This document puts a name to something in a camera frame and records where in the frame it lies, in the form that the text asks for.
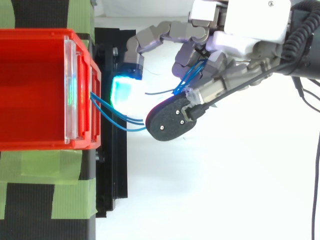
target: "black surface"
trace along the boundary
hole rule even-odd
[[[51,219],[54,185],[8,183],[1,240],[94,240],[96,219]]]
[[[96,150],[83,150],[79,180],[90,180],[96,177]]]
[[[69,0],[11,0],[15,28],[66,28]]]
[[[95,29],[95,58],[101,70],[101,97],[110,103],[112,79],[118,63],[127,51],[127,41],[136,34],[135,30],[115,28]],[[113,48],[118,48],[118,56],[113,56]],[[114,121],[126,127],[126,123],[106,108],[102,108]],[[115,208],[115,199],[128,197],[127,178],[127,133],[101,118],[101,149],[103,158],[96,163],[97,218],[105,218],[107,211]]]
[[[197,121],[186,121],[182,114],[182,107],[189,103],[184,94],[179,94],[158,104],[146,118],[146,129],[156,140],[163,142],[176,139],[190,131]]]

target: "masking tape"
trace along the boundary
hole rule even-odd
[[[16,25],[11,0],[0,0],[0,29],[14,29]]]
[[[69,0],[67,29],[89,34],[95,42],[95,13],[89,0]]]
[[[6,182],[0,182],[0,220],[5,219],[7,185]]]
[[[96,179],[54,186],[51,219],[90,219],[97,213]]]
[[[81,150],[3,151],[0,182],[75,185],[79,179],[81,162]]]

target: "red plastic bin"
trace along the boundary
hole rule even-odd
[[[101,72],[69,29],[0,29],[0,151],[95,149]]]

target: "metal bolt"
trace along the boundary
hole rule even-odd
[[[118,56],[118,48],[117,47],[114,47],[113,49],[112,49],[112,53],[113,53],[113,56],[114,57],[117,57]]]

